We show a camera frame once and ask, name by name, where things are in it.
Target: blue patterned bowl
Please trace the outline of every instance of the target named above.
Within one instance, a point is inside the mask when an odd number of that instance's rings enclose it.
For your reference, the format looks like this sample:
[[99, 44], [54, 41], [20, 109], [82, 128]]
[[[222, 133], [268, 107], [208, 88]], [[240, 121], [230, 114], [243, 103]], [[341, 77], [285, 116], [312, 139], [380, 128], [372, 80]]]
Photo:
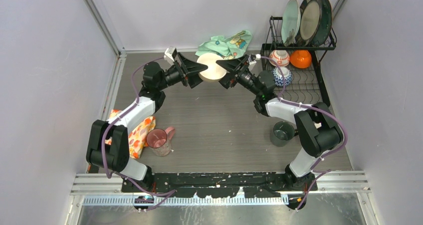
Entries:
[[[285, 76], [285, 86], [288, 86], [292, 82], [292, 73], [286, 67], [281, 67], [281, 70], [283, 72], [283, 76]], [[278, 68], [273, 69], [273, 76], [275, 77], [276, 86], [283, 87], [283, 78]]]

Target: towel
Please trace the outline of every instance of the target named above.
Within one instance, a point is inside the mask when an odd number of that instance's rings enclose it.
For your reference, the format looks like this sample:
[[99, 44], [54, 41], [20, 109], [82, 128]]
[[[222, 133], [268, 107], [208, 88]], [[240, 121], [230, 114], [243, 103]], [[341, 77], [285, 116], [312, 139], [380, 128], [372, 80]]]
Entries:
[[252, 34], [248, 30], [242, 30], [229, 38], [225, 38], [222, 35], [213, 36], [209, 41], [199, 46], [196, 55], [215, 53], [223, 59], [239, 58], [245, 54], [251, 39]]
[[[116, 117], [121, 110], [113, 109], [110, 113], [110, 118]], [[150, 116], [140, 123], [129, 135], [129, 156], [137, 159], [141, 156], [144, 147], [147, 147], [146, 138], [147, 134], [152, 131], [156, 126], [156, 118]], [[106, 140], [106, 144], [111, 145], [112, 139]]]

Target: round white dish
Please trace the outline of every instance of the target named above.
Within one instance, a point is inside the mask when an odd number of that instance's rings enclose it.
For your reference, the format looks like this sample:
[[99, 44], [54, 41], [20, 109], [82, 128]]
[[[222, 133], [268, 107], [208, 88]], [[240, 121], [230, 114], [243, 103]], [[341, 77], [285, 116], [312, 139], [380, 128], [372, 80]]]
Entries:
[[205, 64], [209, 67], [199, 73], [203, 81], [217, 82], [226, 75], [226, 70], [216, 63], [217, 60], [223, 60], [223, 58], [215, 53], [205, 53], [197, 59], [197, 63]]
[[297, 0], [289, 0], [282, 16], [282, 43], [285, 46], [294, 43], [295, 36], [300, 29], [301, 11]]

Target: pink plastic cup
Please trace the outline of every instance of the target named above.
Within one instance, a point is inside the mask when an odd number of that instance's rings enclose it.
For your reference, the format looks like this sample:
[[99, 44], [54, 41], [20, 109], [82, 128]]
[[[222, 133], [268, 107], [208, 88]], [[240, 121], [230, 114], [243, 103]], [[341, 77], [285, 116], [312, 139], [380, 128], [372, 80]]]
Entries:
[[171, 139], [174, 134], [175, 128], [172, 126], [165, 130], [153, 129], [147, 134], [147, 144], [154, 154], [164, 157], [172, 150]]

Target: white wall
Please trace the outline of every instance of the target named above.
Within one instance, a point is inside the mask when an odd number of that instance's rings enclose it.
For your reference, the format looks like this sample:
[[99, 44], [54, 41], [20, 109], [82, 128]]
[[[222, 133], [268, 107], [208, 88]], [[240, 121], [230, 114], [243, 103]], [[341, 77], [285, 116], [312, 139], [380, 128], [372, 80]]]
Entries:
[[421, 224], [423, 0], [347, 0], [323, 60], [335, 112], [384, 224]]
[[253, 34], [249, 47], [260, 48], [270, 16], [282, 16], [289, 0], [95, 1], [113, 37], [126, 50], [153, 50], [197, 48], [211, 36], [231, 36], [242, 29]]
[[115, 55], [83, 0], [0, 11], [0, 224], [63, 224]]

